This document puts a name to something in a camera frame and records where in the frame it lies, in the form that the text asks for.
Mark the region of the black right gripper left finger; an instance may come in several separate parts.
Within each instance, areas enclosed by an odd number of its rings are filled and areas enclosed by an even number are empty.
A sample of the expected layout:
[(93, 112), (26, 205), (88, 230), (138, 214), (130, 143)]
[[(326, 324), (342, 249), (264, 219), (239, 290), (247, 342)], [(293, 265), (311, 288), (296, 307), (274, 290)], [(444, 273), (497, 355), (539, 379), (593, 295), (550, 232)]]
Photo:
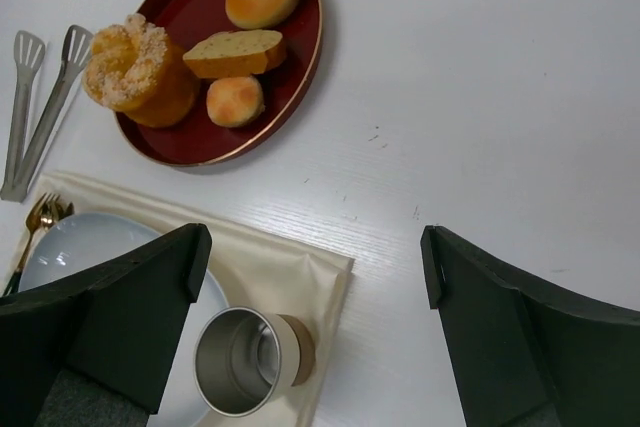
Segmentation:
[(212, 239), (189, 223), (1, 299), (4, 426), (144, 426), (158, 412)]

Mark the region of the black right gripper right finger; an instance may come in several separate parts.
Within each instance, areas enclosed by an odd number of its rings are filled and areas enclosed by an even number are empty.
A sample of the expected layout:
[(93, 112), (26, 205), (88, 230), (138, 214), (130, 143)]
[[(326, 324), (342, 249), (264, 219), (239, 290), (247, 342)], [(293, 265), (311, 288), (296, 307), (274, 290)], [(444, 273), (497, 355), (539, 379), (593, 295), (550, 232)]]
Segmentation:
[(442, 226), (421, 238), (469, 426), (636, 426), (639, 314), (512, 266)]

